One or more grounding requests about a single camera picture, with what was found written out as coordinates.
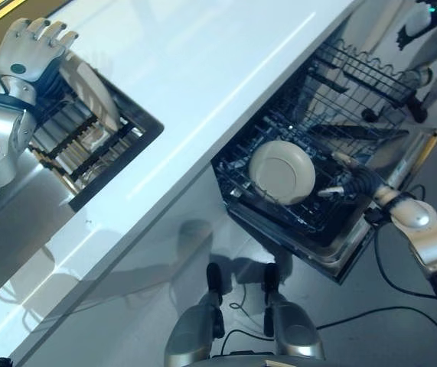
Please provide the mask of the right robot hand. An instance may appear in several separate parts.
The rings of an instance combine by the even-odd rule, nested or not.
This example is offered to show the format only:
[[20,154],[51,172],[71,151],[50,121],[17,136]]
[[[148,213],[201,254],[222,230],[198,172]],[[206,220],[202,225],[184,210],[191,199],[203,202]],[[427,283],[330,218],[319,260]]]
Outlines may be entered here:
[[344,165],[351,172],[351,178],[339,186],[324,188],[318,191],[317,195],[320,197],[330,197],[334,195],[349,196],[352,194],[363,194],[372,198],[378,187],[383,183],[377,173],[355,158],[339,151],[333,152],[331,156],[336,162]]

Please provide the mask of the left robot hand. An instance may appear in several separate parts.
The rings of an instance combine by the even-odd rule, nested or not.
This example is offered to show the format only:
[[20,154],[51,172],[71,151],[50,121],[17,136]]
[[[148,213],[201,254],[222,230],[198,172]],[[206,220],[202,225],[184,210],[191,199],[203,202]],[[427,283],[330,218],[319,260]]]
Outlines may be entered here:
[[58,93],[60,65],[78,38],[66,28],[62,21],[46,18],[20,18],[11,24],[0,44],[0,77],[10,91],[26,89],[29,100]]

